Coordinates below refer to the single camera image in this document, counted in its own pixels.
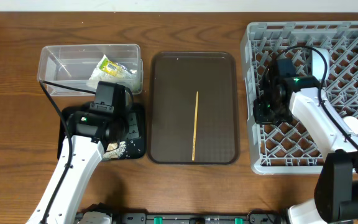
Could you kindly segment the pile of rice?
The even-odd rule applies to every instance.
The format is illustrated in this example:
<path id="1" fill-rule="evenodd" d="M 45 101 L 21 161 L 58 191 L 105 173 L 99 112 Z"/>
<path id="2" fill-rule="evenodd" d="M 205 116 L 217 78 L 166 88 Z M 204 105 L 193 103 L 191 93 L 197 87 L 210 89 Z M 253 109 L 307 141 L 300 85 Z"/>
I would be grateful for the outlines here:
<path id="1" fill-rule="evenodd" d="M 108 145 L 106 152 L 103 155 L 103 161 L 129 159 L 130 153 L 134 146 L 133 141 L 121 141 L 120 143 L 115 142 Z"/>

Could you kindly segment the white napkin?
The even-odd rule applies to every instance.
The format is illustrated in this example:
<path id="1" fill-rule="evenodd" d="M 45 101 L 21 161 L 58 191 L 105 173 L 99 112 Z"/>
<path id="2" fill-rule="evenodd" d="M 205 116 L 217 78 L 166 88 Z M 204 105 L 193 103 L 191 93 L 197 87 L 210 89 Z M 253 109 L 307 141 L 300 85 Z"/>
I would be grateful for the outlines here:
<path id="1" fill-rule="evenodd" d="M 120 85 L 124 85 L 126 87 L 129 87 L 132 91 L 137 91 L 140 88 L 140 82 L 138 79 L 137 70 L 130 70 L 135 75 L 134 78 L 116 78 L 116 77 L 108 75 L 107 73 L 104 73 L 103 71 L 101 71 L 98 68 L 98 65 L 101 62 L 101 60 L 96 65 L 96 68 L 93 70 L 91 76 L 89 77 L 89 79 L 86 83 L 90 88 L 96 89 L 99 81 L 111 82 L 111 83 L 117 83 Z"/>

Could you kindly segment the yellow green snack wrapper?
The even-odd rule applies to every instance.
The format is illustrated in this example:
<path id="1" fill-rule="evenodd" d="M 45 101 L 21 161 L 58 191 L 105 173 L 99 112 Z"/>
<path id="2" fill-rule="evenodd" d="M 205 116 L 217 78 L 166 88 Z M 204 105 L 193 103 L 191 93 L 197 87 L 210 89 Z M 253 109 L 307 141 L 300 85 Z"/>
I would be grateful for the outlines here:
<path id="1" fill-rule="evenodd" d="M 128 70 L 125 66 L 121 65 L 120 63 L 115 63 L 110 61 L 108 58 L 104 58 L 98 65 L 98 68 L 107 73 L 110 76 L 116 78 L 134 78 L 135 75 Z"/>

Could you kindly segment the light blue bowl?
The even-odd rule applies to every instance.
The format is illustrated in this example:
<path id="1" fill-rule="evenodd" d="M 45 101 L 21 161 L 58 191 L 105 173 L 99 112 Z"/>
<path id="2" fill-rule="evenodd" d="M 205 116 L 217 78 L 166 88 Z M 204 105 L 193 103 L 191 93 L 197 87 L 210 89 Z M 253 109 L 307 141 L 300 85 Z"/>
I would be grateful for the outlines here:
<path id="1" fill-rule="evenodd" d="M 325 62 L 327 63 L 327 66 L 329 68 L 329 51 L 328 49 L 322 49 L 322 48 L 316 48 L 318 52 L 322 54 L 324 57 Z M 324 62 L 321 56 L 314 50 L 312 52 L 312 75 L 318 79 L 318 81 L 321 81 L 323 78 L 323 72 L 324 72 Z"/>

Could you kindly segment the white cup green inside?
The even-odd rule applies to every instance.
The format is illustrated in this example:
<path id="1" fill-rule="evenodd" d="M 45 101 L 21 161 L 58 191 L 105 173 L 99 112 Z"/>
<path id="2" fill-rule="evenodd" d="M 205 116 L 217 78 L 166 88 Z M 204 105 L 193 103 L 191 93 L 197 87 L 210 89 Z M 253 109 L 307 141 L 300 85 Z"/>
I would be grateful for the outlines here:
<path id="1" fill-rule="evenodd" d="M 346 116 L 343 118 L 344 122 L 351 129 L 351 131 L 358 135 L 358 119 L 353 116 Z"/>

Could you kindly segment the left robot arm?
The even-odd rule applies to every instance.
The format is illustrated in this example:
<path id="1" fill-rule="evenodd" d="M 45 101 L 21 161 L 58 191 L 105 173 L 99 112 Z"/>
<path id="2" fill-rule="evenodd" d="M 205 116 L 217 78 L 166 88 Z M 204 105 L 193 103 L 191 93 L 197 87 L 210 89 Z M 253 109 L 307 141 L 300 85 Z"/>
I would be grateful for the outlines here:
<path id="1" fill-rule="evenodd" d="M 70 136 L 62 140 L 57 167 L 28 223 L 73 223 L 95 168 L 114 153 L 119 159 L 129 148 L 132 126 L 142 122 L 135 111 L 119 117 L 72 106 L 62 115 Z"/>

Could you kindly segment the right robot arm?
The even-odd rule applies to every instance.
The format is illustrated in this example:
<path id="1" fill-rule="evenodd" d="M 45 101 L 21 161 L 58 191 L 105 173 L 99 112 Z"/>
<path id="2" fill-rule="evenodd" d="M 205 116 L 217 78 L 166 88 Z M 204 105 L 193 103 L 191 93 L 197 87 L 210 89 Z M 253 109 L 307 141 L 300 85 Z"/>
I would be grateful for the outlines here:
<path id="1" fill-rule="evenodd" d="M 289 58 L 276 59 L 262 76 L 254 101 L 257 124 L 297 119 L 323 157 L 314 197 L 286 210 L 285 223 L 341 223 L 358 219 L 358 136 L 329 103 L 312 75 L 298 76 Z"/>

